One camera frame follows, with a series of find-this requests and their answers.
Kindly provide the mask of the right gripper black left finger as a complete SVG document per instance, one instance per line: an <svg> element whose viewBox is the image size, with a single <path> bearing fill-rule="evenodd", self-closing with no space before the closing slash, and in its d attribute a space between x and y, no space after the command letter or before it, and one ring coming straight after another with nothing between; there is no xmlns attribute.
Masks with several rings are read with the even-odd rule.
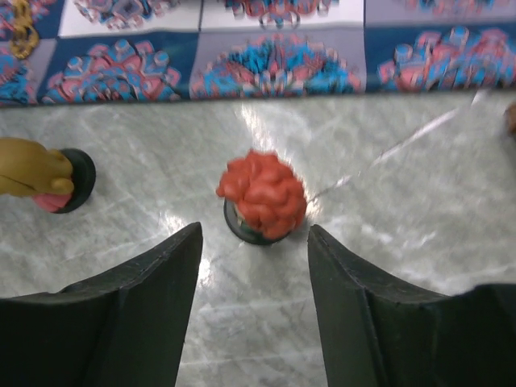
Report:
<svg viewBox="0 0 516 387"><path fill-rule="evenodd" d="M191 223L57 293L2 299L2 385L175 385L202 244Z"/></svg>

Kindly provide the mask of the olive-hat figurine toy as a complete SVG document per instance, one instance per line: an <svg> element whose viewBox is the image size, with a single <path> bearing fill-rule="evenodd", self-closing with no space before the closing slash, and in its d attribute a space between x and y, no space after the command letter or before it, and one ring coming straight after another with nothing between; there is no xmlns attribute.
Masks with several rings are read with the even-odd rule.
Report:
<svg viewBox="0 0 516 387"><path fill-rule="evenodd" d="M49 213L66 214L89 199L95 182L95 164L80 149L47 149L29 139L1 138L1 194L31 198Z"/></svg>

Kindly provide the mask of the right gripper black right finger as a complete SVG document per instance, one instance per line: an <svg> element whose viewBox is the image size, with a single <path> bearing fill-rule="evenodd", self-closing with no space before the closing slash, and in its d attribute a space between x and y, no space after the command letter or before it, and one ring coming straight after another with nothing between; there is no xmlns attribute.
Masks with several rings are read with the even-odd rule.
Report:
<svg viewBox="0 0 516 387"><path fill-rule="evenodd" d="M310 279L330 386L512 386L515 287L442 295L397 278L318 225Z"/></svg>

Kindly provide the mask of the red-haired figurine toy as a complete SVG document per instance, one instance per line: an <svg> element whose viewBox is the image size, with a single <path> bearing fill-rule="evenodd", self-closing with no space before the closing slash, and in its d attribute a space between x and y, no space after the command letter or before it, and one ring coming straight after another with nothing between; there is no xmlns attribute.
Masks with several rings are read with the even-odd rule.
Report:
<svg viewBox="0 0 516 387"><path fill-rule="evenodd" d="M297 230L306 215L304 185L275 152L251 149L227 163L218 187L230 230L253 245L271 245Z"/></svg>

